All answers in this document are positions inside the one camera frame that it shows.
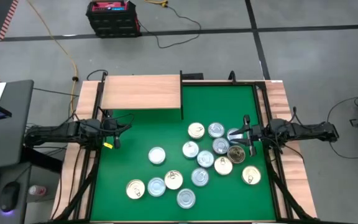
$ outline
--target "tin can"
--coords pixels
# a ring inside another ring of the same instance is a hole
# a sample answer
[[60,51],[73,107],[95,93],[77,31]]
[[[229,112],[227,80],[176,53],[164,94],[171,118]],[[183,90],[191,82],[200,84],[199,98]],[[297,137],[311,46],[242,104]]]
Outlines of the tin can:
[[196,203],[196,195],[190,189],[181,189],[177,195],[177,202],[181,208],[189,209]]
[[209,168],[214,163],[214,156],[208,151],[201,151],[197,155],[197,162],[201,167]]
[[149,151],[149,160],[151,163],[159,165],[165,160],[165,151],[161,147],[154,147]]
[[245,183],[255,185],[260,181],[260,171],[254,166],[247,166],[242,171],[241,177]]
[[216,154],[226,154],[229,147],[229,142],[224,138],[217,138],[212,143],[212,148]]
[[195,122],[189,125],[187,132],[193,139],[200,139],[204,136],[205,128],[201,123]]
[[147,184],[147,191],[149,191],[149,194],[154,197],[163,195],[165,192],[164,180],[160,177],[154,177]]
[[179,187],[182,185],[183,176],[177,170],[170,170],[167,172],[167,174],[165,174],[164,181],[165,181],[165,185],[169,189],[176,190],[179,189]]
[[194,159],[198,155],[199,150],[197,143],[193,141],[186,142],[182,147],[183,155],[188,159]]
[[213,122],[208,126],[208,134],[212,138],[220,138],[224,135],[224,127],[221,123]]
[[233,133],[234,131],[238,131],[237,128],[231,128],[227,131],[227,140],[229,140],[229,142],[231,144],[238,144],[237,142],[235,141],[232,141],[233,139],[242,139],[243,136],[242,134],[235,134],[235,135],[230,135],[231,133]]
[[208,172],[203,168],[197,168],[191,173],[191,181],[197,187],[205,186],[209,181]]
[[214,167],[216,172],[221,175],[228,175],[233,170],[233,164],[226,156],[217,158]]
[[141,198],[144,194],[145,186],[141,180],[131,180],[127,184],[127,195],[131,199]]
[[240,146],[232,146],[227,151],[227,158],[234,164],[239,164],[246,158],[246,152]]
[[33,185],[29,188],[29,194],[36,196],[44,196],[47,193],[47,188],[44,186]]

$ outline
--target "green table surface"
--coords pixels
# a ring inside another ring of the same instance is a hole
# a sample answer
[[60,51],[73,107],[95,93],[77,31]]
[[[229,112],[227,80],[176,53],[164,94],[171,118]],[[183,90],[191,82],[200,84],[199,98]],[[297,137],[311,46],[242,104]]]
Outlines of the green table surface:
[[[257,109],[251,86],[184,86],[184,120],[180,110],[114,110],[114,117],[134,114],[132,128],[121,137],[120,149],[104,147],[101,152],[98,179],[91,212],[92,221],[243,221],[274,220],[272,194],[265,165],[262,145],[255,142],[257,155],[234,164],[227,176],[219,175],[214,167],[208,168],[209,182],[196,187],[191,172],[199,167],[196,159],[183,156],[182,146],[191,140],[189,124],[200,122],[207,129],[212,122],[220,122],[226,131],[240,128],[242,118],[249,114],[251,124],[257,124]],[[213,139],[205,133],[197,140],[201,150],[212,150]],[[153,165],[148,158],[151,148],[160,146],[166,153],[165,162]],[[257,185],[248,185],[241,179],[245,166],[256,166],[262,174]],[[183,175],[180,189],[189,188],[196,195],[191,209],[177,204],[179,190],[166,189],[161,197],[153,197],[147,184],[153,177],[164,178],[169,170]],[[146,186],[140,199],[130,199],[126,186],[132,179],[140,179]]]

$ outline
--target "gray floor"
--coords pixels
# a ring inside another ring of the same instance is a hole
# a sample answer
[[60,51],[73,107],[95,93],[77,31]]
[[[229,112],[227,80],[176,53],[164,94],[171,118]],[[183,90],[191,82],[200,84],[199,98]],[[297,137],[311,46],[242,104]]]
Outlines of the gray floor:
[[[92,34],[85,17],[88,0],[33,0],[52,33]],[[358,1],[251,0],[258,27],[358,24]],[[135,1],[140,21],[149,30],[197,29],[172,11]],[[205,29],[249,28],[244,1],[170,1],[179,14],[200,21]],[[35,13],[21,0],[7,37],[47,35]],[[163,36],[161,44],[191,36]],[[358,95],[358,30],[272,32],[260,34],[272,79],[284,80],[291,106],[304,123],[318,123],[336,102]],[[184,45],[159,49],[154,37],[64,40],[80,79],[96,69],[110,75],[203,72],[205,79],[225,79],[234,70],[240,79],[261,80],[252,34],[208,34]],[[73,70],[54,44],[45,41],[0,42],[0,77],[4,82],[33,79],[35,86],[69,92]],[[50,125],[68,114],[68,96],[34,92],[29,122]],[[350,101],[332,114],[341,136],[334,144],[346,156],[358,156],[358,116]],[[335,155],[326,143],[304,141],[306,170],[320,219],[358,223],[358,160]],[[57,185],[57,178],[50,179]],[[53,201],[29,203],[26,223],[45,221]]]

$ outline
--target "wooden table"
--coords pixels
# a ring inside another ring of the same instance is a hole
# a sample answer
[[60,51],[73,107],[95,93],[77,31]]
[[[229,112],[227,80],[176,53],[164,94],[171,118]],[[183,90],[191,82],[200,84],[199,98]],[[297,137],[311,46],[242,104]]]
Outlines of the wooden table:
[[[99,81],[85,81],[82,84],[80,97],[76,107],[76,113],[80,119],[89,119],[92,117],[98,82]],[[208,82],[231,82],[231,81],[208,80]],[[286,120],[291,119],[291,111],[288,105],[288,100],[285,93],[284,84],[282,81],[269,80],[269,81],[247,81],[247,82],[265,82],[267,88],[268,100],[270,103],[270,110],[272,112],[273,118],[281,118]],[[267,124],[268,120],[267,120],[264,100],[262,98],[261,91],[260,90],[258,91],[259,91],[258,96],[259,96],[260,107],[262,110],[263,122],[264,124]],[[295,141],[288,142],[287,145],[300,152],[300,148],[297,142]],[[58,185],[57,194],[55,197],[55,203],[53,205],[53,210],[52,210],[53,213],[56,209],[56,206],[58,205],[60,187],[63,186],[62,196],[55,217],[61,214],[63,209],[68,205],[69,201],[71,200],[71,198],[73,198],[73,196],[75,195],[78,189],[78,183],[80,181],[84,154],[85,154],[85,150],[80,149],[78,144],[70,143],[67,147],[65,160],[63,163],[62,182],[59,183]],[[78,162],[75,167],[75,161],[77,155],[78,155]],[[283,148],[283,155],[281,156],[281,158],[283,163],[285,179],[289,191],[294,196],[296,201],[303,207],[303,209],[307,214],[311,215],[312,217],[316,217],[316,210],[314,207],[313,198],[310,192],[309,182],[306,176],[306,170],[302,159],[298,154],[285,147]],[[92,153],[89,159],[88,171],[90,171],[91,169],[91,166],[93,164],[93,159],[94,159],[94,154]],[[73,189],[70,195],[71,183],[73,180],[74,180]],[[278,190],[278,188],[276,188],[276,190],[277,190],[277,197],[280,207],[280,214],[282,218],[285,218],[287,217],[287,214],[285,211],[283,196],[281,192]],[[88,194],[89,194],[88,191],[89,190],[87,190],[84,193],[84,196],[82,198],[79,218],[85,217],[86,203],[88,201]]]

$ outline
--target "wooden board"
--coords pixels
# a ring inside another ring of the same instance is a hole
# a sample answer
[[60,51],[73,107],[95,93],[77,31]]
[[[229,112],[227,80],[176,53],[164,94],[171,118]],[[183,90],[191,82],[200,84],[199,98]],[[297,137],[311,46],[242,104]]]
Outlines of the wooden board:
[[[282,81],[250,81],[247,82],[265,82],[267,87],[267,94],[270,103],[270,109],[272,111],[273,118],[282,118],[289,120],[291,118],[291,111],[288,105],[287,95],[285,93],[284,84]],[[200,80],[185,80],[184,82],[200,82]],[[207,82],[231,82],[229,80],[208,80]],[[96,98],[96,89],[98,82],[96,81],[87,81],[83,82],[80,99],[78,100],[77,112],[80,114],[80,118],[90,118],[92,115],[94,100]],[[259,90],[259,102],[262,111],[262,118],[264,124],[267,124],[267,115],[265,110],[264,101],[262,98],[262,92]],[[300,148],[297,142],[289,142],[287,143],[290,147],[296,149],[300,152]],[[60,206],[55,215],[57,217],[63,209],[68,205],[69,194],[71,189],[71,182],[73,180],[73,169],[74,163],[76,159],[76,153],[79,150],[79,146],[77,144],[69,144],[68,149],[66,151],[65,161],[63,163],[62,170],[62,198],[60,202]],[[294,196],[296,201],[303,207],[306,213],[311,215],[312,217],[316,217],[316,210],[313,203],[313,198],[311,196],[311,191],[309,187],[309,182],[306,176],[305,166],[302,162],[302,159],[295,152],[290,149],[283,148],[284,154],[282,155],[282,162],[284,167],[285,178],[287,182],[287,187],[291,194]],[[94,155],[91,155],[89,159],[89,164],[93,163]],[[83,153],[80,153],[79,160],[83,160]],[[80,179],[82,169],[82,162],[78,161],[76,166],[76,172],[74,177],[74,188],[71,194],[71,197],[74,196],[76,190],[78,188],[78,182]],[[53,205],[52,213],[55,211],[58,202],[59,196],[59,187],[57,189],[57,194],[55,197],[55,203]],[[280,213],[283,218],[287,217],[285,212],[284,200],[283,196],[278,188],[278,202],[280,207]],[[82,202],[81,202],[81,210],[80,210],[80,218],[85,217],[85,208],[86,203],[88,201],[88,191],[85,192]]]
[[179,75],[115,75],[106,77],[102,109],[180,108]]

